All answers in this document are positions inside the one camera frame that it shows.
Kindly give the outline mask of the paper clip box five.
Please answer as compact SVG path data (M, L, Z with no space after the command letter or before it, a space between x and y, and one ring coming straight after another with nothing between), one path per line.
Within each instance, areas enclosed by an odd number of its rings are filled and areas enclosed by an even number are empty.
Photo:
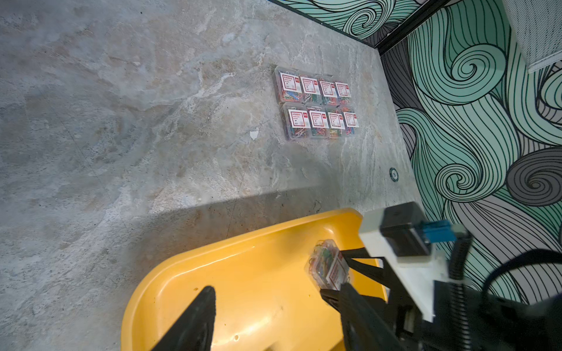
M285 102L282 104L282 116L285 136L288 140L310 138L311 125L307 108L300 103Z

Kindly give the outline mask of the paper clip box one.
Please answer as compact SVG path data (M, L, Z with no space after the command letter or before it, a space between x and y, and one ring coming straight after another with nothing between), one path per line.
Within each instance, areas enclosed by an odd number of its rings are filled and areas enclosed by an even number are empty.
M318 82L321 90L322 104L337 107L339 105L339 97L335 83L325 77L319 77Z

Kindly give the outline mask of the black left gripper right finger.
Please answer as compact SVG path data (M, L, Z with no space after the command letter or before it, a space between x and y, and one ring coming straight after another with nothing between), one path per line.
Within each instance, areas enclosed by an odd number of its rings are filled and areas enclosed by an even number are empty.
M341 286L339 308L346 350L405 350L374 308L348 283Z

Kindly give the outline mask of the paper clip box three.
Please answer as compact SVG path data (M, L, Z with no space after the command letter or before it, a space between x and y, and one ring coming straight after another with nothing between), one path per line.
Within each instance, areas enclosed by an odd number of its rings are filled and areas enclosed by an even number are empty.
M321 89L316 75L299 71L299 79L303 93L302 102L312 105L323 105Z

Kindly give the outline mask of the paper clip box eleven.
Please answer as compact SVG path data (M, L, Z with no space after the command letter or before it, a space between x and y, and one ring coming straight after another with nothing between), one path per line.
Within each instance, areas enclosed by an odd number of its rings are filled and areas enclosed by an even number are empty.
M276 66L274 76L279 104L287 102L303 103L304 93L297 70Z

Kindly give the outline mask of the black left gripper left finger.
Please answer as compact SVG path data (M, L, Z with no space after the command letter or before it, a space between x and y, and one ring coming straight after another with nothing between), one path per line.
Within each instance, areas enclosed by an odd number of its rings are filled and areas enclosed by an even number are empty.
M216 311L215 289L206 286L156 343L152 351L209 351L212 349Z

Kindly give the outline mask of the paper clip box two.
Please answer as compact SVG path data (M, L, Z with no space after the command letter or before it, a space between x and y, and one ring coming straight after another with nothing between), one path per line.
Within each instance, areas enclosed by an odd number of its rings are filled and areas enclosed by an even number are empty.
M337 90L337 95L339 99L339 105L346 106L352 103L351 99L351 89L348 83L345 81L336 80L335 87Z

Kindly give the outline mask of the paper clip box four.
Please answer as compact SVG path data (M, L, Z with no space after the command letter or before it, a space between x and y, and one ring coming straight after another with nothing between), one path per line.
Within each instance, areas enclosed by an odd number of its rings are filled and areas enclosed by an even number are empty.
M326 111L321 106L308 105L307 112L310 118L311 137L327 139L329 137L329 123Z

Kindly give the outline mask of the paper clip box nine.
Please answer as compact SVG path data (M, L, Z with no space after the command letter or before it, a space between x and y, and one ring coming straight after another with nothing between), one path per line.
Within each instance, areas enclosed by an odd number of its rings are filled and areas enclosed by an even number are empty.
M358 118L355 110L349 107L342 107L342 115L345 124L345 135L347 137L355 136L359 129Z

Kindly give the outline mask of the yellow plastic tray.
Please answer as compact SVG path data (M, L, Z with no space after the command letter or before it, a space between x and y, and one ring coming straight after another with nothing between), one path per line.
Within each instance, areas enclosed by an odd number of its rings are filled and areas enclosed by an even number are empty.
M214 350L342 350L340 315L307 272L315 245L362 247L361 214L340 209L294 219L175 255L137 286L124 313L121 349L150 350L211 286Z

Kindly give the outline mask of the paper clip box ten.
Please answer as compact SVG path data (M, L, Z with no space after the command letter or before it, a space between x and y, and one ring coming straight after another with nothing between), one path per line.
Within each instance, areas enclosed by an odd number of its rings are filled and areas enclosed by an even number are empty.
M344 283L353 282L350 267L332 239L316 243L305 271L317 290L339 291Z

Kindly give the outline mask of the paper clip box eight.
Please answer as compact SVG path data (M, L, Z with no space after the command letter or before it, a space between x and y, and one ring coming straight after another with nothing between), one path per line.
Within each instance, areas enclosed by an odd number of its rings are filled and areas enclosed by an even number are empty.
M329 138L338 139L345 136L345 123L342 112L335 107L328 106L326 115L329 122Z

